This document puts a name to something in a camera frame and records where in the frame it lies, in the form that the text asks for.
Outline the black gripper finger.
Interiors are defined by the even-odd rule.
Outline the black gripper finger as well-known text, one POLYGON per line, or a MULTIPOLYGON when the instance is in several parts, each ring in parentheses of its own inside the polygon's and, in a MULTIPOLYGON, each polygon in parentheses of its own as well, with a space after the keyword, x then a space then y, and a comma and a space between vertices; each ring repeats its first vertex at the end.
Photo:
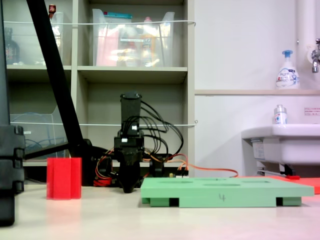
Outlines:
POLYGON ((130 193, 133 192, 137 183, 140 181, 141 169, 140 162, 142 161, 142 156, 133 156, 130 160, 130 193))
POLYGON ((124 193, 130 193, 130 168, 128 167, 123 157, 120 158, 119 163, 120 163, 119 173, 118 173, 119 183, 124 193))

